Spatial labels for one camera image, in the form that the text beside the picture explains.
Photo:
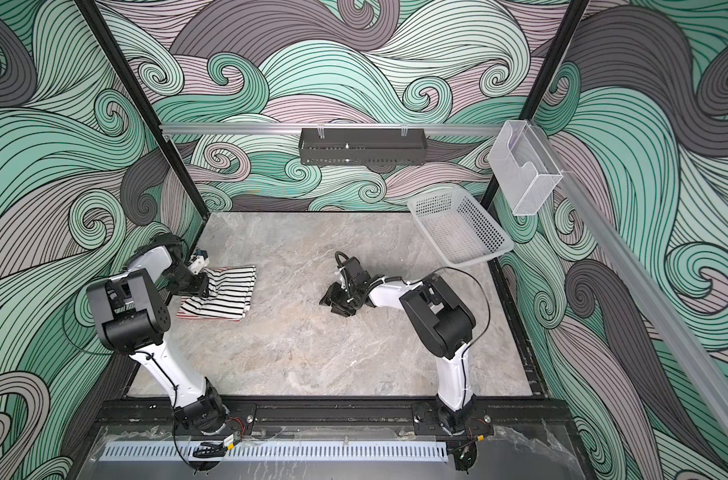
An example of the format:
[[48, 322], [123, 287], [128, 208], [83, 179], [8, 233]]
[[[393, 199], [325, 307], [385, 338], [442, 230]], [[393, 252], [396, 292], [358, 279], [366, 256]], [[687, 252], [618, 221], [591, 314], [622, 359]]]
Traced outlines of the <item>black white striped tank top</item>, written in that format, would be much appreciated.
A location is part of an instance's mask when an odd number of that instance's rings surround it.
[[183, 297], [177, 316], [187, 320], [240, 321], [250, 310], [257, 280], [255, 265], [205, 268], [208, 296]]

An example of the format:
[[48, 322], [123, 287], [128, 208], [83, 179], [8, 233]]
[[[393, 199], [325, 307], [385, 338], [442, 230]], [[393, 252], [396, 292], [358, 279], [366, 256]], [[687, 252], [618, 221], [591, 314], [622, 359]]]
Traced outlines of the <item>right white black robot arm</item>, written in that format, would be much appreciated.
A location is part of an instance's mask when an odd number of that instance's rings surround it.
[[470, 386], [470, 347], [477, 325], [470, 308], [435, 270], [420, 280], [372, 276], [358, 258], [334, 253], [339, 280], [319, 303], [331, 312], [351, 317], [363, 307], [390, 308], [404, 313], [423, 347], [436, 359], [437, 405], [448, 430], [463, 422], [473, 402]]

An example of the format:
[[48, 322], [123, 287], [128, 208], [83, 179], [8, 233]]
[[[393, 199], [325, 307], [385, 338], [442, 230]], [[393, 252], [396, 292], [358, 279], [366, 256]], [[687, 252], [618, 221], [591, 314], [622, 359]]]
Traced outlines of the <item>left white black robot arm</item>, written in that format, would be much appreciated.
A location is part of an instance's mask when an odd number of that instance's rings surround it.
[[172, 316], [156, 287], [165, 278], [174, 294], [209, 294], [208, 253], [197, 249], [187, 255], [186, 248], [182, 238], [158, 234], [135, 250], [123, 272], [89, 285], [86, 296], [101, 344], [152, 375], [183, 428], [214, 435], [225, 427], [226, 407], [211, 382], [165, 338]]

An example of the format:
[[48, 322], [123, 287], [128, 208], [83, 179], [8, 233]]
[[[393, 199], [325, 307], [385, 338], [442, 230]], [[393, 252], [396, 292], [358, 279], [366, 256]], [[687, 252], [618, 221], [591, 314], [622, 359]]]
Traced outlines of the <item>white plastic laundry basket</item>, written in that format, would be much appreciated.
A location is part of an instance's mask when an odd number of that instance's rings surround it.
[[465, 189], [444, 186], [407, 202], [413, 220], [442, 262], [464, 268], [498, 258], [514, 242]]

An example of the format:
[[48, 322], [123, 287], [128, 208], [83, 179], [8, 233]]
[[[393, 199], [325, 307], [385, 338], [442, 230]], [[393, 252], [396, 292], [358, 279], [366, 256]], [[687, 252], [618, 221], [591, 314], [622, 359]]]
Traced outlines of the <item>black wall mounted tray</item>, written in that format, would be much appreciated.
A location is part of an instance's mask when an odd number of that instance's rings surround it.
[[395, 166], [424, 163], [428, 143], [423, 130], [303, 129], [298, 149], [305, 165]]

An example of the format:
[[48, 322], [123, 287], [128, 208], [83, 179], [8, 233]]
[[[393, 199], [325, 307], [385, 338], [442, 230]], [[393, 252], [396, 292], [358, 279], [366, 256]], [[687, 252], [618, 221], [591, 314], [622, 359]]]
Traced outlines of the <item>aluminium wall rail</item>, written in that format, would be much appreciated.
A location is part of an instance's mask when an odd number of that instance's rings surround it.
[[162, 123], [164, 135], [299, 135], [303, 129], [316, 130], [423, 130], [427, 136], [488, 137], [496, 135], [502, 125], [477, 124], [384, 124], [384, 123], [262, 123], [262, 122], [170, 122]]

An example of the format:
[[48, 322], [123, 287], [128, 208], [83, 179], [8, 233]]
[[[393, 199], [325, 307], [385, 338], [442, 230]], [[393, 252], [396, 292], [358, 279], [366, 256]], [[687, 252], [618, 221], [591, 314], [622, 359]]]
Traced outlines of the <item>clear plastic wall bin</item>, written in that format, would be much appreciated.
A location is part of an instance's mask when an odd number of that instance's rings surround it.
[[487, 156], [514, 216], [534, 216], [563, 178], [557, 153], [544, 130], [508, 120]]

